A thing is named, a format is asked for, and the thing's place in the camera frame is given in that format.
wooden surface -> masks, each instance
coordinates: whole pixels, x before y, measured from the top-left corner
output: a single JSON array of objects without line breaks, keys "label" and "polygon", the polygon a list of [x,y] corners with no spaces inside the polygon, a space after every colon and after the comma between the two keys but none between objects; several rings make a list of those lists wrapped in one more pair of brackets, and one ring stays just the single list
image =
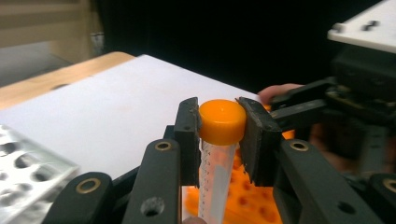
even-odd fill
[{"label": "wooden surface", "polygon": [[77,82],[85,77],[95,75],[108,68],[130,61],[133,58],[134,56],[126,53],[112,52],[83,63],[77,63],[38,77],[32,77],[5,86],[0,88],[0,109],[22,103],[63,85]]}]

centrifuge tube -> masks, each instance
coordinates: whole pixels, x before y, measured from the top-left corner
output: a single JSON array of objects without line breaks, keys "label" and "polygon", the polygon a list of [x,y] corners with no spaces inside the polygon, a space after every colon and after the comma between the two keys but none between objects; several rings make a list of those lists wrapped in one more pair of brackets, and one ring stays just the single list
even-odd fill
[{"label": "centrifuge tube", "polygon": [[233,155],[245,132],[246,113],[237,102],[212,100],[199,108],[201,166],[198,217],[208,224],[223,221]]}]

tube cap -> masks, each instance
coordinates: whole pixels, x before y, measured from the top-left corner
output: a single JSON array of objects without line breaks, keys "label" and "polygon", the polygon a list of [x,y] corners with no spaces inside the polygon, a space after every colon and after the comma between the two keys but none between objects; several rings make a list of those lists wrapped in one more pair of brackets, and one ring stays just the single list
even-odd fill
[{"label": "tube cap", "polygon": [[202,120],[201,138],[217,146],[228,146],[242,140],[247,115],[237,102],[211,100],[199,108]]}]

transparent tube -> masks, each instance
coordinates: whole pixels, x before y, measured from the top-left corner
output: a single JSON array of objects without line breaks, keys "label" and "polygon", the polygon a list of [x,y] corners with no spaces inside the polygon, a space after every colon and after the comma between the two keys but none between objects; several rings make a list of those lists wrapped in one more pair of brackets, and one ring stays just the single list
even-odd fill
[{"label": "transparent tube", "polygon": [[198,217],[208,224],[221,224],[223,221],[237,147],[237,143],[216,146],[202,141]]}]

white tabletop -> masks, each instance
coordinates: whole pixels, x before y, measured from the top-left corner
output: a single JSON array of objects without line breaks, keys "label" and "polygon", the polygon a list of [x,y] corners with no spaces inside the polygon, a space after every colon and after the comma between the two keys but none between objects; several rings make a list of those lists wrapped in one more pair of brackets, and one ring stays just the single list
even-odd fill
[{"label": "white tabletop", "polygon": [[0,111],[0,123],[80,166],[112,178],[140,165],[173,125],[178,104],[257,95],[148,55]]}]

